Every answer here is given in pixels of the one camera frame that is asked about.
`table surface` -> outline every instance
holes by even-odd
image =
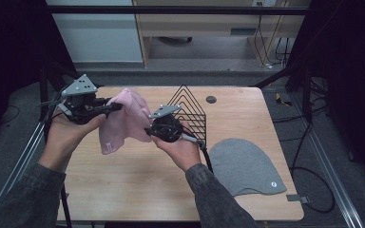
[[[146,99],[152,112],[167,104],[178,89],[132,88]],[[97,97],[113,97],[122,89],[102,87]],[[287,187],[286,192],[271,196],[235,197],[239,205],[255,220],[302,219],[300,203],[286,198],[297,192],[261,91],[253,87],[189,89],[206,113],[208,151],[223,139],[246,139],[269,156]],[[209,104],[207,96],[217,101]],[[72,220],[199,220],[183,171],[153,142],[126,139],[118,151],[102,155],[95,130],[73,153],[65,185]],[[65,220],[62,206],[58,220]]]

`gray sleeve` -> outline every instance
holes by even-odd
[[[0,205],[0,227],[55,227],[65,177],[34,164]]]
[[[185,177],[195,194],[202,228],[257,227],[251,215],[239,206],[204,164],[192,166]]]

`wire rack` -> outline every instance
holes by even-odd
[[[206,145],[206,114],[186,85],[181,85],[167,105],[180,105],[173,113],[179,120],[189,121],[191,133]]]

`floor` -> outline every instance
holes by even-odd
[[[281,70],[282,64],[272,68],[259,67],[253,50],[246,38],[210,38],[194,37],[191,43],[184,39],[155,38],[147,68],[124,66],[118,70],[86,69],[87,75],[97,84],[108,86],[249,86]],[[281,45],[277,52],[283,52]],[[271,61],[279,62],[272,53]],[[287,93],[284,85],[287,78],[282,78],[263,89],[265,102],[275,121],[275,129],[288,166],[298,151],[301,137],[306,129],[302,118],[292,121],[286,117],[300,115],[298,98],[301,92]],[[288,104],[277,103],[276,94]],[[10,97],[10,106],[0,125],[0,190],[5,184],[11,170],[37,125],[39,109],[38,85],[30,85],[14,92]],[[362,226],[351,226],[343,217],[342,202],[336,202],[329,213],[318,213],[310,208],[325,210],[330,207],[332,197],[324,181],[304,170],[294,171],[295,186],[300,195],[308,197],[310,203],[304,204],[305,217],[301,221],[260,221],[259,227],[365,227],[365,167],[358,162],[349,161],[347,146],[338,134],[329,109],[323,108],[325,102],[313,94],[313,109],[316,111],[312,131],[306,134],[299,150],[297,166],[307,167],[328,180],[324,171],[319,149],[322,148],[328,160],[334,165],[336,173],[357,211]],[[30,162],[35,161],[41,153],[40,143]],[[91,227],[89,222],[74,222],[74,227]],[[96,223],[95,227],[104,227]]]

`pink towel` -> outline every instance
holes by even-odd
[[[120,94],[109,100],[111,103],[123,104],[119,111],[111,112],[108,119],[100,126],[99,136],[102,153],[109,154],[124,145],[127,137],[141,142],[150,143],[152,140],[144,129],[150,127],[148,118],[150,111],[146,100],[130,88],[124,88]]]

